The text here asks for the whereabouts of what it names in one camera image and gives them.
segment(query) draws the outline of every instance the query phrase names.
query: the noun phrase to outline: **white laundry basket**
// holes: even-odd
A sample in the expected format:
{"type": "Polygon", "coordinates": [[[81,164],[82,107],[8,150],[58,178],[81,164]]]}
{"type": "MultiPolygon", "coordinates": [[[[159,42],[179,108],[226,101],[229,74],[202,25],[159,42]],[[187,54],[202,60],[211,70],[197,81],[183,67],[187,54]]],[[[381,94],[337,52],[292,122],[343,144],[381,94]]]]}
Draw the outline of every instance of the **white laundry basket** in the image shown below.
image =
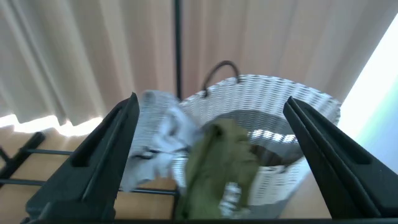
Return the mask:
{"type": "MultiPolygon", "coordinates": [[[[210,72],[206,83],[223,65],[232,66],[236,77],[227,78],[209,88],[205,84],[202,91],[183,100],[180,106],[201,126],[217,118],[233,118],[249,131],[251,144],[262,146],[280,157],[300,157],[289,166],[260,167],[252,184],[249,199],[251,212],[247,218],[276,218],[310,170],[283,115],[284,103],[293,96],[314,107],[334,124],[340,118],[341,103],[326,93],[283,78],[238,76],[238,69],[230,61],[219,63],[210,72]]],[[[179,185],[184,182],[183,166],[186,160],[182,155],[172,165],[179,185]]]]}

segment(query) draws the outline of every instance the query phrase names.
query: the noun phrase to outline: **curtain fold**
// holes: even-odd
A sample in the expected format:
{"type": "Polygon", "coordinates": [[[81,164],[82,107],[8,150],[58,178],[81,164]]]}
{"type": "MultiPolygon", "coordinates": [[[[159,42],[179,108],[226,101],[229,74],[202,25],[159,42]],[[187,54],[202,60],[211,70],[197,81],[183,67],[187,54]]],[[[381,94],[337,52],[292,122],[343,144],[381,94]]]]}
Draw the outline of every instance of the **curtain fold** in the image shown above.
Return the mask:
{"type": "MultiPolygon", "coordinates": [[[[398,12],[394,0],[186,0],[183,96],[221,60],[343,101],[398,12]]],[[[222,68],[213,83],[231,76],[222,68]]]]}
{"type": "Polygon", "coordinates": [[[172,1],[1,1],[1,108],[20,123],[104,116],[145,89],[175,93],[172,1]]]}

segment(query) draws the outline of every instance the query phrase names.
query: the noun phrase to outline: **black handle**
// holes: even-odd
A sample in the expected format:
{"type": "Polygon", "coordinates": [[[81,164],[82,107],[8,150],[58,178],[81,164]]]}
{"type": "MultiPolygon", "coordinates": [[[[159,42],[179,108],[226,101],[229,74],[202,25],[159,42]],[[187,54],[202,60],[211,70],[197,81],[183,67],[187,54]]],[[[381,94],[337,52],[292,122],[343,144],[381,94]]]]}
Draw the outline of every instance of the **black handle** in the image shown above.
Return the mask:
{"type": "Polygon", "coordinates": [[[206,81],[203,84],[203,91],[205,91],[205,95],[203,97],[207,97],[208,96],[208,91],[207,91],[207,85],[210,82],[211,78],[213,78],[214,74],[217,72],[217,70],[219,68],[221,68],[224,65],[229,65],[232,67],[232,69],[234,70],[235,73],[235,77],[236,77],[236,83],[240,83],[240,79],[239,79],[239,70],[237,68],[237,66],[235,65],[235,63],[233,63],[232,61],[229,60],[224,60],[220,63],[218,63],[216,66],[214,66],[214,68],[212,68],[209,72],[209,74],[207,75],[206,81]]]}

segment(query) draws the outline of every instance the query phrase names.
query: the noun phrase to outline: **olive green garment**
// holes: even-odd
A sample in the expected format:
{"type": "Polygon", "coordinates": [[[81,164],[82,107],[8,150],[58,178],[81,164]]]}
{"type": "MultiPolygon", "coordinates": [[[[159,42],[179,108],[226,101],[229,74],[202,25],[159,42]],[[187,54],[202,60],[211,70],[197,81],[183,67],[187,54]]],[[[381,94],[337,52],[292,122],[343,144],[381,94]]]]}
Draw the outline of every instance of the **olive green garment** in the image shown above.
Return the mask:
{"type": "Polygon", "coordinates": [[[236,210],[247,207],[251,183],[259,167],[256,156],[249,152],[247,133],[232,119],[218,119],[210,124],[185,166],[187,193],[178,201],[177,219],[223,218],[219,204],[229,182],[241,188],[236,210]]]}

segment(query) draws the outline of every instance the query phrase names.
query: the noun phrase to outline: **brown floor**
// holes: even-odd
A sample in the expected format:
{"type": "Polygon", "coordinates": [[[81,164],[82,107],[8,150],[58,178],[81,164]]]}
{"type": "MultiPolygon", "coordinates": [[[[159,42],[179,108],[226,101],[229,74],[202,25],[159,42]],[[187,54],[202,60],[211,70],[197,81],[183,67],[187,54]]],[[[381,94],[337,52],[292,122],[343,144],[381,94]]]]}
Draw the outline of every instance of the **brown floor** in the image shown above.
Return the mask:
{"type": "MultiPolygon", "coordinates": [[[[86,136],[65,137],[54,129],[44,131],[46,140],[39,149],[73,151],[86,136]]],[[[13,127],[0,128],[0,145],[11,157],[31,134],[15,133],[13,127]]],[[[66,160],[67,156],[33,154],[14,173],[12,178],[47,180],[66,160]]],[[[171,179],[157,179],[141,187],[174,189],[171,179]]],[[[25,204],[39,187],[6,184],[0,189],[0,223],[19,223],[27,216],[25,204]]],[[[115,202],[116,218],[121,219],[168,219],[171,217],[173,197],[120,192],[115,202]]],[[[330,218],[318,185],[310,174],[293,195],[281,218],[330,218]]]]}

